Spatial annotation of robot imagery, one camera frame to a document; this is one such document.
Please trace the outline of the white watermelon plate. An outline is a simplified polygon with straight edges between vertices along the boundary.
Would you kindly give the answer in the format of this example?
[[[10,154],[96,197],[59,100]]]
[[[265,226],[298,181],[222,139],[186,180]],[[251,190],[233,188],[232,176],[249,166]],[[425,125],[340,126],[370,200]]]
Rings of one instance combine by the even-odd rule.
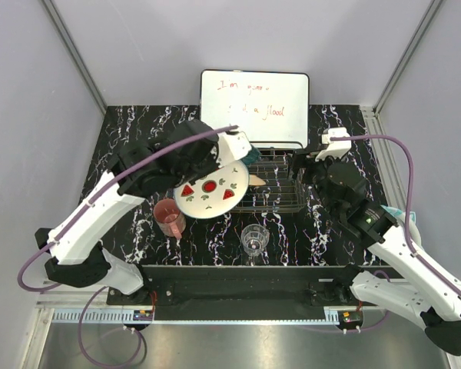
[[[247,193],[249,171],[242,161],[233,163],[174,189],[174,200],[184,215],[195,219],[219,217],[235,208]]]

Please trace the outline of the teal scalloped plate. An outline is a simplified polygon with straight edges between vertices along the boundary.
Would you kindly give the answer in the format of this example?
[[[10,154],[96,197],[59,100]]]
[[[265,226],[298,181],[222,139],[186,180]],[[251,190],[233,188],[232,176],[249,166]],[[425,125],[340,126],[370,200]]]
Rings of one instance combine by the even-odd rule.
[[[260,160],[260,151],[254,146],[252,146],[251,150],[247,153],[247,155],[241,159],[241,161],[246,166],[250,166],[259,160]]]

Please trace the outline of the orange floral plate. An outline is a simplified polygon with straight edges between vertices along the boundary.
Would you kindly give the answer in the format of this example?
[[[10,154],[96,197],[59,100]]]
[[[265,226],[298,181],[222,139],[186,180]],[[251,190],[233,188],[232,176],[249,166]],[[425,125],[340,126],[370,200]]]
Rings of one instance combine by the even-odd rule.
[[[265,184],[266,184],[266,181],[264,179],[259,178],[256,175],[250,175],[249,176],[249,185],[250,186],[259,187],[259,186],[264,186]]]

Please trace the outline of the pink mug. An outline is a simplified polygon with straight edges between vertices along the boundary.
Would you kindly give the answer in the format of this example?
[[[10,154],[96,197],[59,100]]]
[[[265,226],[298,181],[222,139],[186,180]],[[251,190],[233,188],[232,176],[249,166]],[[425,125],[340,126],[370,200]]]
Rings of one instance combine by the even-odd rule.
[[[186,228],[186,219],[174,199],[160,200],[154,206],[153,216],[166,236],[182,239],[182,234]]]

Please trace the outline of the clear drinking glass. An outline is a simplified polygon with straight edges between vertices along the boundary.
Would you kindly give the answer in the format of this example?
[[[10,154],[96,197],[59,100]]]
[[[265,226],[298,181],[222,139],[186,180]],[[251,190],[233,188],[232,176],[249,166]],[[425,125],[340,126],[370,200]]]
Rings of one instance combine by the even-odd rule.
[[[250,257],[261,255],[270,239],[270,232],[260,224],[249,224],[241,232],[240,240],[244,251]]]

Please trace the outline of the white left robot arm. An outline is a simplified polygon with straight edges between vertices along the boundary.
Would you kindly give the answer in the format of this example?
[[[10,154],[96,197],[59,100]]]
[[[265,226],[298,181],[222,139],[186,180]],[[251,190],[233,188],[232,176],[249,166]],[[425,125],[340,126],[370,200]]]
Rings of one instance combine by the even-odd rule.
[[[133,304],[143,304],[151,286],[135,264],[101,244],[104,235],[153,194],[166,192],[224,166],[229,131],[199,120],[184,121],[167,135],[133,141],[108,162],[99,182],[59,226],[35,233],[48,280],[55,287],[115,288]]]

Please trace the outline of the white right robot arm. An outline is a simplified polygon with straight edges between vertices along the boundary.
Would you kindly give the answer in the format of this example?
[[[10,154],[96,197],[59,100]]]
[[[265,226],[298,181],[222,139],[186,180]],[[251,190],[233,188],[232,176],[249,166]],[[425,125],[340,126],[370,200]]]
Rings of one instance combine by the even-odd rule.
[[[289,176],[310,185],[330,217],[354,244],[396,270],[410,288],[347,265],[330,290],[341,304],[375,304],[420,327],[441,350],[461,355],[461,280],[445,271],[422,248],[409,244],[398,221],[366,196],[366,179],[339,158],[293,154]]]

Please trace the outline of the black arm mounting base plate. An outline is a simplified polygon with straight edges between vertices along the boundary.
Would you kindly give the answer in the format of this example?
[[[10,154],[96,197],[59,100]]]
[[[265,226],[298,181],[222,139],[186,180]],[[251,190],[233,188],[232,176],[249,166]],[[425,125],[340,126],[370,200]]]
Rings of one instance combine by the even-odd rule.
[[[358,300],[337,283],[345,267],[149,266],[146,292],[130,298],[111,288],[112,306],[155,303],[163,321],[307,321],[324,307],[356,308]]]

